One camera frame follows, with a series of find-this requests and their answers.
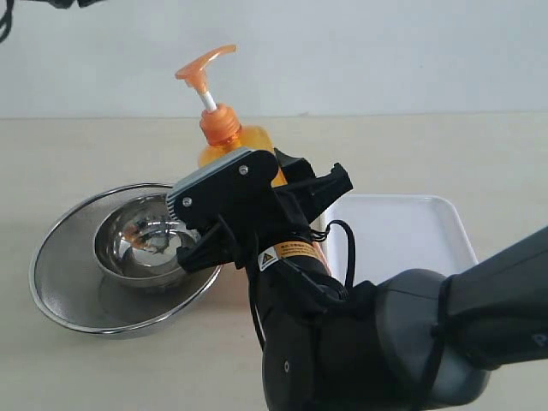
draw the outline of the warning label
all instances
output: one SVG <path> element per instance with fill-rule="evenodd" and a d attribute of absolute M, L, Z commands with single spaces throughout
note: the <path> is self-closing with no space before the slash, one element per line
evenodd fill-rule
<path fill-rule="evenodd" d="M 306 255 L 315 259 L 320 259 L 316 249 L 303 241 L 286 241 L 274 246 L 280 259 L 294 257 L 296 255 Z"/>
<path fill-rule="evenodd" d="M 259 254 L 257 263 L 259 264 L 259 270 L 264 271 L 271 265 L 273 265 L 279 258 L 274 247 L 268 247 L 265 251 Z"/>

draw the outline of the white plastic tray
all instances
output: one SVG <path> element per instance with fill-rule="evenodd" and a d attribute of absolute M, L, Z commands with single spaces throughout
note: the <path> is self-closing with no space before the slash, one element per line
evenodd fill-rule
<path fill-rule="evenodd" d="M 343 196 L 320 218 L 322 229 L 333 219 L 346 221 L 356 239 L 354 283 L 381 283 L 410 268 L 426 268 L 446 276 L 478 263 L 455 207 L 426 195 Z M 347 239 L 331 226 L 324 243 L 332 275 L 346 274 Z"/>

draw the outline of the white wall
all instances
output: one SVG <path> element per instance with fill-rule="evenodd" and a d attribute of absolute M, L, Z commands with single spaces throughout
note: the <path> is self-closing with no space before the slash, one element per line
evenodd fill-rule
<path fill-rule="evenodd" d="M 16 2 L 0 116 L 197 116 L 173 74 L 218 45 L 242 116 L 548 110 L 548 2 Z"/>

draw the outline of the pump dispenser head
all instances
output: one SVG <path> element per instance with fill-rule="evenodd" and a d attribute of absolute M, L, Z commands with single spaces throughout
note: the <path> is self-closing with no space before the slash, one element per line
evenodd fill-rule
<path fill-rule="evenodd" d="M 202 112 L 200 127 L 211 146 L 219 146 L 232 140 L 240 130 L 241 124 L 232 108 L 215 103 L 207 86 L 205 68 L 209 62 L 218 56 L 235 51 L 235 45 L 218 47 L 198 57 L 175 74 L 177 79 L 185 80 L 189 87 L 193 87 L 204 103 L 205 110 Z"/>

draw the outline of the orange pump bottle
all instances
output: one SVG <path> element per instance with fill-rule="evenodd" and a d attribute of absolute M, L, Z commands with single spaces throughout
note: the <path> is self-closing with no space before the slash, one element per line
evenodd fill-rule
<path fill-rule="evenodd" d="M 207 139 L 208 146 L 200 154 L 198 160 L 200 167 L 242 146 L 274 152 L 266 130 L 259 126 L 242 126 L 234 110 L 228 105 L 217 104 L 208 90 L 205 72 L 207 64 L 218 56 L 235 50 L 235 45 L 218 47 L 176 72 L 176 78 L 185 80 L 188 86 L 193 87 L 205 106 L 200 127 Z M 282 171 L 279 170 L 272 180 L 272 186 L 282 186 L 283 184 L 287 184 L 287 181 Z"/>

